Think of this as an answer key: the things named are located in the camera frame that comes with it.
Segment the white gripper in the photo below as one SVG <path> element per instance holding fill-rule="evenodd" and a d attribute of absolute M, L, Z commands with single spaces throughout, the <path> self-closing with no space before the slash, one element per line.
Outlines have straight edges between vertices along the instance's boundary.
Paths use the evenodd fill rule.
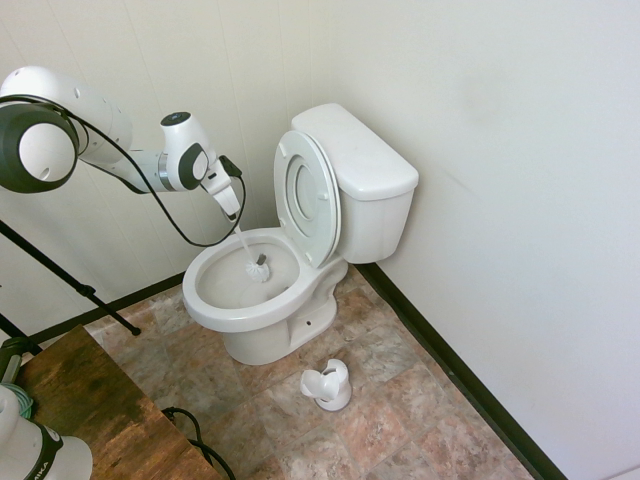
<path fill-rule="evenodd" d="M 237 221 L 241 205 L 231 186 L 232 177 L 240 177 L 241 170 L 226 156 L 221 155 L 209 166 L 201 186 L 216 200 L 229 221 Z"/>

